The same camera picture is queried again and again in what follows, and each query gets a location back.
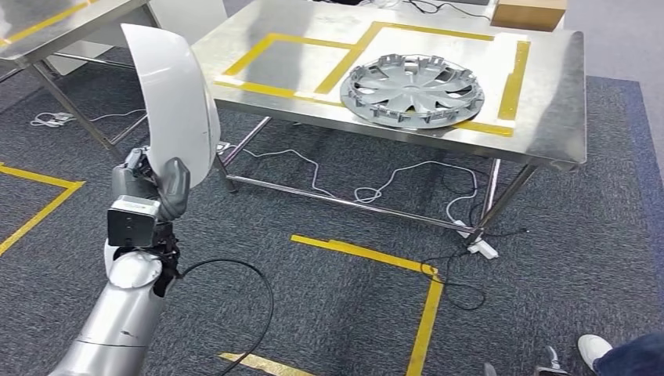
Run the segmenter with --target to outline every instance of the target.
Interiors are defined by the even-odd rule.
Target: white cable
[[[305,161],[311,163],[312,165],[316,166],[316,167],[314,168],[314,170],[313,170],[312,189],[313,189],[313,190],[317,190],[317,191],[319,191],[319,192],[323,192],[324,194],[326,194],[326,195],[328,195],[328,196],[330,196],[330,197],[332,197],[332,198],[337,198],[337,197],[334,196],[332,193],[330,193],[330,192],[328,192],[328,191],[326,191],[326,190],[324,190],[324,189],[321,189],[321,188],[319,188],[319,187],[316,186],[316,180],[318,179],[318,169],[320,168],[320,166],[319,166],[316,162],[312,161],[311,159],[309,159],[309,158],[305,157],[304,155],[298,153],[296,150],[288,149],[288,150],[277,151],[277,152],[274,152],[274,153],[263,153],[263,154],[254,154],[254,153],[250,152],[250,151],[247,150],[247,149],[242,149],[242,151],[245,151],[245,152],[249,153],[249,154],[250,154],[252,157],[254,157],[254,158],[267,157],[267,156],[269,156],[269,155],[279,155],[279,154],[285,154],[285,153],[294,153],[294,154],[297,155],[298,157],[300,157],[300,158],[304,159]]]
[[[51,119],[50,120],[42,120],[40,117],[45,116],[45,115],[50,115]],[[39,125],[45,125],[50,128],[58,128],[63,125],[65,125],[68,121],[74,120],[73,117],[67,116],[69,114],[65,113],[58,113],[58,114],[51,114],[50,112],[42,112],[38,114],[37,116],[34,117],[32,121],[30,121],[30,125],[33,125],[35,127]],[[63,120],[57,120],[58,117],[63,117]]]
[[[255,154],[255,153],[252,153],[252,152],[250,152],[249,150],[246,150],[246,149],[243,149],[243,151],[247,152],[248,154],[250,154],[252,157],[255,157],[255,158],[266,157],[266,156],[269,156],[269,155],[294,153],[295,155],[297,155],[298,157],[304,159],[308,163],[311,163],[312,165],[316,166],[316,168],[314,169],[314,172],[313,172],[312,189],[318,190],[319,192],[323,192],[324,194],[326,194],[326,195],[328,195],[332,198],[338,198],[338,197],[334,196],[332,193],[316,186],[316,180],[318,179],[318,170],[320,168],[319,164],[316,163],[315,161],[312,161],[311,159],[308,159],[307,157],[303,156],[302,154],[298,153],[296,150],[288,149],[288,150],[283,150],[283,151],[277,151],[277,152],[274,152],[274,153],[264,153],[264,154]],[[370,203],[374,202],[376,199],[383,196],[382,191],[385,188],[387,188],[390,184],[392,184],[392,182],[394,181],[394,179],[396,177],[397,172],[410,170],[411,168],[417,168],[417,167],[420,167],[421,165],[428,165],[428,164],[441,165],[443,167],[449,167],[449,168],[456,168],[458,170],[466,171],[469,174],[471,174],[471,177],[473,179],[472,194],[469,195],[469,196],[457,197],[454,200],[451,200],[447,204],[447,206],[445,207],[445,213],[447,214],[447,217],[449,218],[450,221],[454,222],[454,217],[452,217],[452,214],[450,214],[450,212],[449,212],[450,208],[457,201],[471,200],[471,199],[475,198],[475,196],[477,196],[477,192],[478,192],[478,184],[477,184],[477,176],[475,175],[475,172],[473,170],[470,170],[469,168],[455,166],[453,164],[447,164],[447,163],[442,163],[442,162],[437,162],[437,161],[424,161],[424,162],[420,162],[418,164],[413,164],[412,166],[397,168],[396,170],[394,170],[392,172],[392,175],[390,176],[390,179],[385,184],[383,184],[383,186],[381,186],[378,189],[371,188],[369,186],[361,186],[360,188],[355,188],[355,190],[353,191],[353,194],[355,195],[355,202],[359,202],[359,203],[362,203],[362,204],[370,204]],[[358,193],[361,190],[371,190],[371,191],[373,191],[373,196],[372,197],[360,198]]]
[[[94,119],[91,119],[90,121],[98,121],[98,120],[101,120],[101,119],[104,119],[104,118],[110,118],[110,117],[113,117],[113,116],[120,116],[120,117],[128,116],[128,115],[134,114],[134,113],[139,112],[139,111],[145,111],[145,109],[140,108],[138,110],[132,110],[132,111],[129,111],[128,113],[126,113],[126,114],[102,115],[100,117],[96,117]],[[41,117],[45,116],[45,115],[50,116],[51,119],[42,120]],[[58,127],[61,127],[61,126],[65,125],[69,121],[73,121],[73,120],[76,120],[76,118],[72,114],[67,114],[67,113],[64,113],[64,112],[59,112],[59,113],[56,113],[56,114],[53,114],[53,113],[50,113],[50,112],[42,112],[39,115],[34,117],[34,120],[32,120],[30,122],[30,125],[33,125],[35,127],[40,126],[40,125],[45,125],[45,126],[50,127],[50,128],[58,128]]]
[[[90,119],[90,121],[98,121],[98,120],[102,120],[102,119],[104,119],[104,118],[110,118],[111,116],[127,116],[127,115],[134,114],[135,112],[139,112],[139,111],[145,111],[145,109],[144,109],[144,108],[139,108],[138,110],[129,111],[129,112],[126,113],[126,114],[108,114],[108,115],[102,115],[102,116],[100,116],[100,117],[95,117],[94,119]]]

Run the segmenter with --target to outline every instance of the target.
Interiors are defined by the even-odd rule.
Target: person's foot
[[[585,334],[579,337],[578,346],[583,361],[593,371],[595,371],[593,368],[595,360],[600,359],[609,350],[613,349],[613,346],[606,342],[605,339],[592,334]]]

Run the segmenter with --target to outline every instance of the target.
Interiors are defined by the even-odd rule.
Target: table leg
[[[12,69],[9,72],[3,74],[2,77],[0,77],[0,84],[3,83],[4,81],[7,81],[10,78],[14,77],[15,74],[21,72],[22,70],[23,69],[16,68],[16,69]]]
[[[106,65],[108,67],[128,69],[128,70],[131,70],[131,71],[136,70],[136,67],[134,67],[133,65],[129,65],[129,64],[125,64],[125,63],[118,63],[117,61],[95,59],[93,57],[87,57],[87,56],[72,55],[70,53],[54,52],[52,54],[52,56],[63,57],[65,59],[85,61],[86,63]]]
[[[231,180],[234,180],[236,182],[241,182],[241,183],[253,184],[255,186],[262,186],[262,187],[270,188],[270,189],[273,189],[273,190],[280,190],[282,192],[294,193],[294,194],[297,194],[299,196],[318,198],[320,200],[327,201],[327,202],[334,202],[334,203],[337,203],[337,204],[343,204],[343,205],[349,206],[351,208],[364,209],[364,210],[368,210],[370,212],[389,214],[389,215],[394,215],[394,216],[401,217],[401,218],[415,219],[415,220],[425,222],[425,223],[429,223],[429,224],[432,224],[432,225],[445,227],[446,229],[462,231],[464,233],[468,233],[472,230],[472,228],[470,228],[470,227],[457,225],[456,223],[442,221],[440,219],[429,218],[429,217],[425,217],[423,215],[411,214],[411,213],[406,213],[404,211],[392,210],[392,209],[388,209],[388,208],[380,208],[378,206],[371,206],[371,205],[368,205],[368,204],[361,204],[359,202],[344,200],[342,198],[330,197],[330,196],[326,196],[326,195],[320,194],[320,193],[309,192],[307,190],[299,190],[298,188],[293,188],[291,186],[282,186],[280,184],[263,182],[263,181],[257,180],[257,179],[245,178],[243,176],[228,175],[227,179],[231,179]]]
[[[491,206],[486,214],[482,215],[479,224],[475,227],[476,230],[466,238],[466,242],[468,244],[473,244],[482,235],[482,233],[484,233],[484,229],[498,216],[498,214],[500,214],[501,211],[503,211],[503,209],[506,208],[512,197],[526,182],[528,182],[528,179],[530,179],[535,170],[537,170],[537,167],[531,164],[527,164],[521,169],[514,180],[512,180],[512,183],[507,186],[505,192],[503,192],[503,194],[498,198],[498,201],[496,201],[496,203]]]
[[[150,23],[152,24],[152,27],[156,27],[157,29],[161,29],[161,24],[159,23],[159,20],[155,17],[154,12],[152,11],[152,6],[150,6],[149,2],[141,7],[143,9],[143,12],[146,14],[147,18],[150,20]]]
[[[498,172],[500,171],[500,159],[494,159],[489,170],[489,183],[486,186],[484,195],[484,204],[482,205],[482,217],[491,210],[493,206],[493,196],[496,194],[496,184],[498,183]]]
[[[215,167],[219,170],[219,175],[222,177],[222,181],[224,182],[224,185],[226,186],[226,189],[230,193],[237,193],[237,187],[235,186],[235,183],[231,180],[228,179],[228,170],[226,170],[226,166],[224,165],[224,162],[222,161],[221,154],[223,153],[223,150],[217,150],[217,153],[215,153]]]
[[[110,143],[113,145],[119,144],[120,141],[129,136],[130,133],[134,132],[134,129],[138,128],[141,123],[147,120],[147,114],[143,115],[139,120],[134,121],[134,124],[129,125],[124,131],[120,132],[117,136],[111,139]]]
[[[74,105],[69,98],[57,87],[56,83],[49,77],[49,74],[44,72],[37,64],[28,67],[34,76],[39,79],[42,85],[51,92],[63,107],[73,114],[78,122],[85,128],[90,135],[101,143],[107,150],[109,150],[115,157],[122,159],[120,152],[110,141],[97,129],[97,127]]]
[[[263,129],[271,120],[272,118],[269,116],[264,117],[263,120],[261,120],[261,122],[256,125],[256,128],[252,129],[251,132],[249,132],[249,134],[245,136],[244,139],[240,141],[240,143],[237,144],[235,149],[230,151],[228,157],[224,158],[224,166],[230,165],[230,162],[232,162],[233,159],[237,157],[237,154],[239,154],[240,151],[242,151],[242,149],[244,149],[244,147],[249,142],[251,142],[251,140],[253,140],[254,137],[261,131],[261,129]]]

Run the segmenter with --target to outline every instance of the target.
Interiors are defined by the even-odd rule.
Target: yellow floor tape
[[[429,284],[429,291],[427,293],[427,300],[424,302],[424,309],[420,319],[420,326],[417,328],[417,336],[413,344],[413,351],[410,353],[410,361],[406,369],[406,376],[418,376],[422,374],[424,369],[424,361],[427,357],[427,350],[429,348],[429,341],[434,329],[434,322],[436,313],[438,312],[438,304],[442,297],[444,284],[437,278],[436,273],[438,270],[433,266],[421,264],[405,258],[387,255],[373,249],[363,248],[354,244],[345,243],[338,240],[317,240],[300,235],[292,235],[292,241],[312,245],[314,247],[325,248],[331,251],[339,251],[349,255],[364,257],[379,262],[384,262],[389,265],[399,266],[404,269],[412,270],[418,273],[424,272],[432,276],[431,283]]]
[[[34,172],[19,170],[18,168],[10,168],[0,162],[0,173],[16,176],[23,179],[32,180],[39,183],[50,184],[52,186],[59,186],[64,188],[64,191],[59,194],[53,201],[49,202],[42,210],[35,214],[30,220],[25,222],[15,233],[0,243],[0,256],[2,256],[9,247],[16,243],[23,235],[30,231],[33,227],[39,224],[47,215],[56,210],[69,196],[71,196],[78,188],[81,188],[85,182],[70,182],[52,176],[35,174]]]
[[[219,357],[227,360],[236,360],[242,354],[232,354],[230,352],[222,352],[219,354]],[[247,367],[254,368],[256,370],[264,371],[268,374],[274,374],[275,376],[314,376],[309,372],[300,371],[293,367],[288,367],[285,364],[277,363],[272,360],[261,358],[253,354],[249,354],[244,358],[240,364],[243,364]]]

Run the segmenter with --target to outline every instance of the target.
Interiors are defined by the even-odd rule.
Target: cardboard box
[[[567,9],[567,0],[498,0],[492,26],[553,31]]]

